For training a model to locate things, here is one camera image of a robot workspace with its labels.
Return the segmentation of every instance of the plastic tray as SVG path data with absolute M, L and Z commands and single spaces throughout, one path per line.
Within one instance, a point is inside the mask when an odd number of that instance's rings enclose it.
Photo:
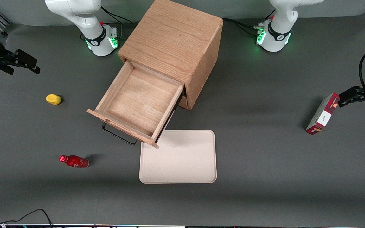
M 156 149 L 142 143 L 139 178 L 145 184 L 213 183 L 215 135 L 211 130 L 164 131 Z

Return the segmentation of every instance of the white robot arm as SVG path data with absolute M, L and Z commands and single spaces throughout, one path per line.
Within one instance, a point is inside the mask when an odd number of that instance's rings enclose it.
M 80 29 L 95 55 L 107 56 L 118 47 L 116 28 L 101 25 L 94 15 L 77 16 L 99 11 L 101 0 L 45 0 L 45 3 L 51 12 L 68 19 Z
M 270 0 L 275 7 L 274 18 L 259 23 L 263 29 L 257 44 L 269 52 L 278 52 L 288 43 L 290 30 L 298 19 L 298 6 L 321 3 L 324 0 Z

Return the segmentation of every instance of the cardboard box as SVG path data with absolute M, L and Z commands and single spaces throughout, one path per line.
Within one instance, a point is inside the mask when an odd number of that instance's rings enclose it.
M 333 111 L 338 106 L 339 100 L 339 95 L 336 93 L 333 93 L 324 99 L 322 103 L 320 103 L 319 108 L 317 108 L 315 115 L 305 131 L 311 135 L 322 131 L 329 122 L 330 117 L 332 117 Z

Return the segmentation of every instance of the red aluminum bottle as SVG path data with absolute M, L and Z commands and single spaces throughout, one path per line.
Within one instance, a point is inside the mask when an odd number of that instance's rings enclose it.
M 77 168 L 87 168 L 90 162 L 82 157 L 78 157 L 75 155 L 70 156 L 60 156 L 58 159 L 60 162 L 64 162 L 67 166 L 77 167 Z

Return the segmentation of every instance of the cable connector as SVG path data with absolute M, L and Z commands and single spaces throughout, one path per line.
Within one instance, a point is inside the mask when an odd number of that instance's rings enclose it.
M 255 25 L 253 26 L 255 30 L 264 31 L 264 26 Z

